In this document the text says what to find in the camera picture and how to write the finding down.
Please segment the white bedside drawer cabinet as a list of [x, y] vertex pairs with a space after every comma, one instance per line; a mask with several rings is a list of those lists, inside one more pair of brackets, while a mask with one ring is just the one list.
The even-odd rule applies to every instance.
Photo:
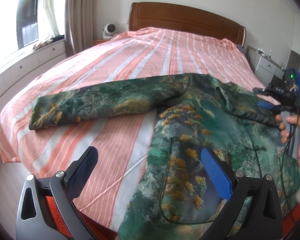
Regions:
[[272, 81], [279, 82], [284, 75], [283, 70], [260, 53], [255, 53], [255, 76], [265, 86]]

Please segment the small white desk fan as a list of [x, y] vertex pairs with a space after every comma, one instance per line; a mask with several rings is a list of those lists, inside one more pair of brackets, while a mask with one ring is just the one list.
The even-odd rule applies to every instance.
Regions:
[[111, 39], [116, 34], [116, 25], [113, 23], [106, 24], [103, 29], [103, 38]]

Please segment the white window drawer cabinet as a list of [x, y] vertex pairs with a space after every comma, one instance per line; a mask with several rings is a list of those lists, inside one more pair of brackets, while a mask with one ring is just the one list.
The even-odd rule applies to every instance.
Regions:
[[67, 58], [65, 41], [59, 40], [39, 50], [27, 51], [23, 56], [0, 71], [0, 113], [7, 102], [34, 78]]

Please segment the wooden nightstand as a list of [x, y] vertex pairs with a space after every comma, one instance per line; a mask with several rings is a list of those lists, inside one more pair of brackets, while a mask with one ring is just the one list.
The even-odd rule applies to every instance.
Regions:
[[94, 40], [93, 46], [97, 46], [99, 44], [103, 44], [103, 43], [108, 42], [110, 40], [111, 40], [111, 38], [104, 38], [104, 39]]

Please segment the beige curtain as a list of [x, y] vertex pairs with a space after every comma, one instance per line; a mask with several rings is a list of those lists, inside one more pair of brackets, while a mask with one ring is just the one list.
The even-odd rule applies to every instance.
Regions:
[[93, 46], [97, 0], [66, 0], [65, 43], [67, 57]]

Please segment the green floral patterned jacket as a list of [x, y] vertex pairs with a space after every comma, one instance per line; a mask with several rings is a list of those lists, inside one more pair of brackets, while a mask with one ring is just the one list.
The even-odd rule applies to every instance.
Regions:
[[199, 156], [211, 148], [246, 176], [273, 176], [281, 210], [296, 205], [300, 166], [284, 155], [274, 114], [260, 98], [210, 75], [177, 74], [101, 83], [42, 96], [37, 130], [157, 109], [146, 170], [124, 206], [121, 239], [198, 239], [225, 205]]

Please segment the striped cushion on windowsill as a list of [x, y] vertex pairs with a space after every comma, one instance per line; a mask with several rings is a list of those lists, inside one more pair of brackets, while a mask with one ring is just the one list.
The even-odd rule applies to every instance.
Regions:
[[52, 39], [47, 39], [47, 40], [44, 40], [44, 41], [38, 41], [35, 43], [35, 45], [33, 46], [33, 51], [35, 50], [38, 50], [40, 48], [43, 48], [49, 44], [51, 44], [53, 42]]

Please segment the pink white striped bed sheet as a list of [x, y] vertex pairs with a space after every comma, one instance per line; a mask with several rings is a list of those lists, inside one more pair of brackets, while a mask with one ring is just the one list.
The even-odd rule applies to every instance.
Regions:
[[234, 43], [180, 31], [146, 28], [125, 32], [39, 75], [0, 113], [0, 154], [22, 162], [37, 177], [65, 170], [88, 146], [99, 153], [76, 207], [117, 231], [145, 171], [156, 111], [121, 115], [31, 131], [31, 111], [40, 96], [98, 83], [181, 73], [210, 74], [247, 90], [261, 87]]

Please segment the brown wooden headboard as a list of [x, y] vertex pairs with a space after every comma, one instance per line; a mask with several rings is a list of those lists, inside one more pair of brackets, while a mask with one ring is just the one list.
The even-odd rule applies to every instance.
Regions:
[[159, 2], [134, 2], [130, 8], [130, 31], [154, 27], [183, 31], [200, 36], [226, 38], [243, 46], [246, 29], [215, 13], [184, 5]]

